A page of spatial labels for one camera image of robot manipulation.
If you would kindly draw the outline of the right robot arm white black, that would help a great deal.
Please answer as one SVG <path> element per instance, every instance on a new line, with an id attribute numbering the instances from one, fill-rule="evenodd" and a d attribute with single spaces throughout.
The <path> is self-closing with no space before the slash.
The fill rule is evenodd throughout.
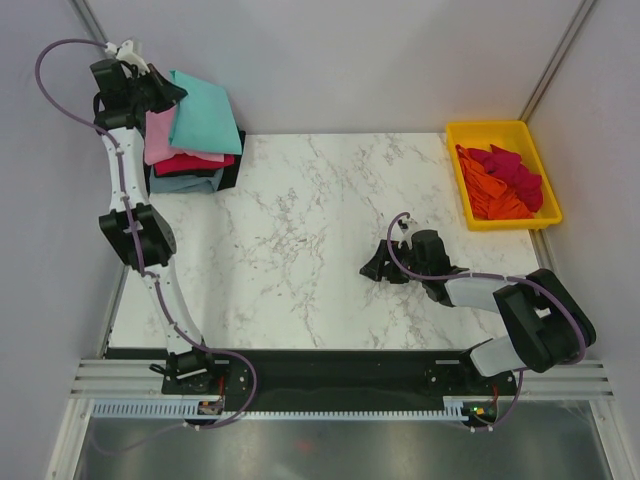
<path id="1" fill-rule="evenodd" d="M 480 343 L 458 357 L 458 381 L 477 394 L 494 378 L 531 370 L 544 373 L 578 363 L 597 339 L 596 330 L 556 274 L 540 268 L 523 277 L 473 273 L 451 263 L 435 230 L 410 231 L 402 240 L 383 239 L 359 274 L 374 281 L 421 283 L 430 300 L 498 314 L 506 334 Z"/>

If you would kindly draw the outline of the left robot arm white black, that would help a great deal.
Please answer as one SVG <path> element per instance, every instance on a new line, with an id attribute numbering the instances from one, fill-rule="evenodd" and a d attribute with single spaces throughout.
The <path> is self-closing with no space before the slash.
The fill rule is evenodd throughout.
<path id="1" fill-rule="evenodd" d="M 99 227 L 124 265 L 137 272 L 164 330 L 167 358 L 151 365 L 165 395 L 220 395 L 224 373 L 188 311 L 177 280 L 177 244 L 169 223 L 151 205 L 143 167 L 146 115 L 183 100 L 184 89 L 153 66 L 107 59 L 91 66 L 98 86 L 94 122 L 105 145 L 112 194 Z"/>

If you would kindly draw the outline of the teal t shirt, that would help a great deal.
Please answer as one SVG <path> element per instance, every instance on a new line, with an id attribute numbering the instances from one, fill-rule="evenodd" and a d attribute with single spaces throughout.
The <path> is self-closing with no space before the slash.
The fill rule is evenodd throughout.
<path id="1" fill-rule="evenodd" d="M 226 90 L 179 70 L 171 70 L 170 78 L 187 96 L 176 106 L 169 145 L 210 154 L 241 154 L 242 142 Z"/>

